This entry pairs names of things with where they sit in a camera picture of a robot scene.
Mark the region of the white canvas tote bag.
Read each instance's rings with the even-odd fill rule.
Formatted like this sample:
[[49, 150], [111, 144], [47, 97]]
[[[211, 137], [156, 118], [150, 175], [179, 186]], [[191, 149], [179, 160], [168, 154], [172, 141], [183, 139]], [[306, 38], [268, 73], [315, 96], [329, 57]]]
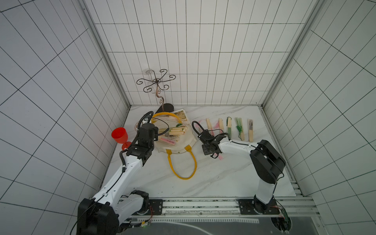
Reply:
[[[197, 160], [193, 153], [193, 147], [197, 142], [193, 134], [192, 124], [184, 109], [172, 113], [162, 112], [153, 115], [151, 123], [158, 127], [158, 140], [155, 147], [159, 152], [167, 154], [167, 159], [172, 172], [176, 177], [182, 180], [191, 179], [197, 170]], [[169, 145], [159, 140], [160, 137], [170, 138], [176, 141], [176, 145]], [[189, 153], [194, 161], [194, 169], [189, 177], [180, 176], [174, 169], [171, 156], [173, 154]]]

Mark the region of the pink tasselled folding fan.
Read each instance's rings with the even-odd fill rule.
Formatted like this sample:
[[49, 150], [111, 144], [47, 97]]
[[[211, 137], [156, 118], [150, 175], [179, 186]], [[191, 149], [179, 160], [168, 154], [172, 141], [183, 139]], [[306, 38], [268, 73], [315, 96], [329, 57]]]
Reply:
[[214, 125], [214, 130], [220, 130], [224, 131], [224, 125], [223, 125], [223, 120], [221, 118], [218, 119], [218, 121]]

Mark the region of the light green folding fan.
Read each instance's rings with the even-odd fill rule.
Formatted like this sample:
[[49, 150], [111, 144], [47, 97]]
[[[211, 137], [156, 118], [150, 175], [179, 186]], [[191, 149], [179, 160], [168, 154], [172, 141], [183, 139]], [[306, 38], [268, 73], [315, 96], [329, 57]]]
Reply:
[[231, 139], [232, 138], [232, 118], [231, 117], [227, 117], [226, 126], [227, 126], [227, 133], [228, 133], [229, 139]]

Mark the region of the green tasselled folding fan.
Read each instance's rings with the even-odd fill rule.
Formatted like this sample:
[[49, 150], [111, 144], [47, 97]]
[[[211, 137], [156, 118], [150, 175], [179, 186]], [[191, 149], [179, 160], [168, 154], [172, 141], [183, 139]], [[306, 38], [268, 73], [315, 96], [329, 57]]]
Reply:
[[236, 117], [235, 118], [236, 122], [236, 128], [239, 132], [239, 138], [244, 141], [245, 140], [245, 135], [244, 135], [244, 129], [243, 129], [243, 124], [242, 124], [242, 118]]

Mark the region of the grey pink folding fan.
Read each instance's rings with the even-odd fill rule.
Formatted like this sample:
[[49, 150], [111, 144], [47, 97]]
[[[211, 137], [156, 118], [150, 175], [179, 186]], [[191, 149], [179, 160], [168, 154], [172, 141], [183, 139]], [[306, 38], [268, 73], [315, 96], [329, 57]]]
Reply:
[[253, 120], [252, 119], [248, 119], [248, 122], [247, 122], [247, 125], [248, 125], [248, 138], [249, 138], [249, 142], [252, 143], [253, 142]]

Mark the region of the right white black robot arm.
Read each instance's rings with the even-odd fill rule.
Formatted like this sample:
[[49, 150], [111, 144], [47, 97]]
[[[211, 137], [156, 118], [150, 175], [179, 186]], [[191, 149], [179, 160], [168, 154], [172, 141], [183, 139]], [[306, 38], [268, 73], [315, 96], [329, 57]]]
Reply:
[[266, 214], [276, 206], [274, 192], [279, 179], [285, 176], [286, 162], [269, 141], [261, 140], [255, 146], [253, 143], [235, 142], [229, 139], [228, 133], [213, 136], [209, 130], [199, 133], [198, 138], [202, 142], [204, 154], [214, 159], [221, 153], [250, 157], [259, 183], [254, 198], [244, 208], [253, 210], [256, 214]]

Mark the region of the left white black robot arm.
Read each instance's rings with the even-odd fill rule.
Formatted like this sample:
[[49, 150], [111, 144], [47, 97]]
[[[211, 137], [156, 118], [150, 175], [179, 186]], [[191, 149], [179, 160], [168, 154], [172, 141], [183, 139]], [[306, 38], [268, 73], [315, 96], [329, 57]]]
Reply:
[[91, 199], [83, 199], [78, 206], [77, 222], [72, 235], [115, 235], [121, 224], [134, 213], [147, 213], [149, 194], [135, 190], [124, 192], [136, 173], [141, 170], [154, 150], [158, 128], [145, 123], [138, 128], [130, 147], [120, 152], [122, 165], [109, 182]]

